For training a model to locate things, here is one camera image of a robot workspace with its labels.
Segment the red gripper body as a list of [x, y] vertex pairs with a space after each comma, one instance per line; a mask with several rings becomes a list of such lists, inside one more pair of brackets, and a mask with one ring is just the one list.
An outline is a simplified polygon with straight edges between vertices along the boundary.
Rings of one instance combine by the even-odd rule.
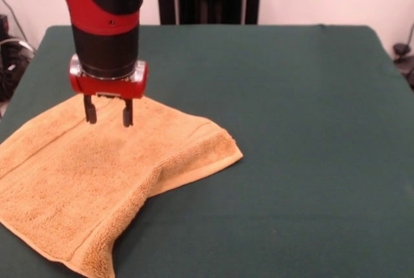
[[117, 97], [124, 100], [140, 99], [146, 89], [148, 73], [147, 62], [138, 60], [128, 77], [105, 80], [87, 75], [82, 69], [77, 54], [72, 56], [69, 63], [69, 81], [73, 91], [90, 96]]

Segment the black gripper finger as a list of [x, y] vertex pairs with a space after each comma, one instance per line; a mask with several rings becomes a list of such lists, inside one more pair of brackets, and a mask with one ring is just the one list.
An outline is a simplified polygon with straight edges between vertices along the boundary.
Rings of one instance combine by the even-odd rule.
[[96, 107], [92, 103], [92, 99], [90, 95], [83, 96], [83, 104], [84, 104], [84, 109], [85, 109], [86, 121], [90, 124], [95, 124], [97, 122]]
[[133, 101], [124, 100], [125, 107], [123, 109], [123, 125], [124, 127], [133, 126]]

